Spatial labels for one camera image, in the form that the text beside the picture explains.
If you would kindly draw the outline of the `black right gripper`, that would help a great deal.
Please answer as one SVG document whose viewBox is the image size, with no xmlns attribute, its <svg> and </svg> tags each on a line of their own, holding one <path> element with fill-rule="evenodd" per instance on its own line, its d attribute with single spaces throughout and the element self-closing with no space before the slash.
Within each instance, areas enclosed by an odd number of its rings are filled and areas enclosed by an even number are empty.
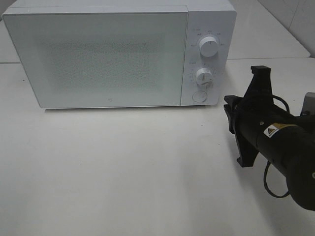
<svg viewBox="0 0 315 236">
<path fill-rule="evenodd" d="M 227 95 L 224 110 L 235 135 L 241 167 L 252 167 L 261 153 L 278 169 L 295 168 L 293 116 L 274 104 L 271 69 L 251 66 L 252 81 L 243 97 Z"/>
</svg>

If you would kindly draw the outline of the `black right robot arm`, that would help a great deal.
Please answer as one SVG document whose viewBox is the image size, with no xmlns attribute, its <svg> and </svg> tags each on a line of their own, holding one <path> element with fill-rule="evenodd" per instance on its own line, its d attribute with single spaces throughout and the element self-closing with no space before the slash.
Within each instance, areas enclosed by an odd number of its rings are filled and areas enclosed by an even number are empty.
<svg viewBox="0 0 315 236">
<path fill-rule="evenodd" d="M 252 167 L 259 153 L 267 164 L 266 191 L 275 198 L 291 196 L 302 208 L 315 209 L 315 115 L 290 113 L 288 103 L 272 92 L 271 69 L 251 66 L 253 78 L 244 96 L 226 95 L 223 108 L 235 136 L 241 167 Z M 284 177 L 287 192 L 273 193 L 267 173 L 274 166 Z"/>
</svg>

